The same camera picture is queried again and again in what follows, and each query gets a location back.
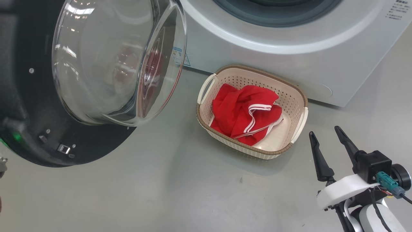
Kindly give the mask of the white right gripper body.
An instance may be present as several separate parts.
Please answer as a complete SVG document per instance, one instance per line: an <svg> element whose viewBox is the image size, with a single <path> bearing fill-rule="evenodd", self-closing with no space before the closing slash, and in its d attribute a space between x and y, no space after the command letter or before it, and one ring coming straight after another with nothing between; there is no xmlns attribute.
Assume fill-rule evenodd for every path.
<svg viewBox="0 0 412 232"><path fill-rule="evenodd" d="M349 175L339 181L328 181L327 186L316 196L317 206L321 210L335 209L345 232L362 232L359 219L349 213L355 212L371 204L368 189L375 188L378 183L368 184L359 175Z"/></svg>

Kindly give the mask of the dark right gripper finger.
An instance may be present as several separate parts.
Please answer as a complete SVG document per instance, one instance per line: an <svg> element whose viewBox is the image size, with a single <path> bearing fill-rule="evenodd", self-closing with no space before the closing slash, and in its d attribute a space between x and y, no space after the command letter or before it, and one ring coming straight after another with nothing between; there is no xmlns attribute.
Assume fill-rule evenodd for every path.
<svg viewBox="0 0 412 232"><path fill-rule="evenodd" d="M320 182L334 183L334 171L331 169L320 150L320 144L314 132L309 132L310 145L314 159L317 180Z"/></svg>
<svg viewBox="0 0 412 232"><path fill-rule="evenodd" d="M341 129L340 126L336 125L334 126L334 130L338 136L338 139L341 144L344 145L348 156L350 158L350 161L352 163L352 171L354 174L357 174L357 160L355 158L355 154L359 151L359 149L356 147L356 145L351 141L351 139L346 135L346 133Z"/></svg>

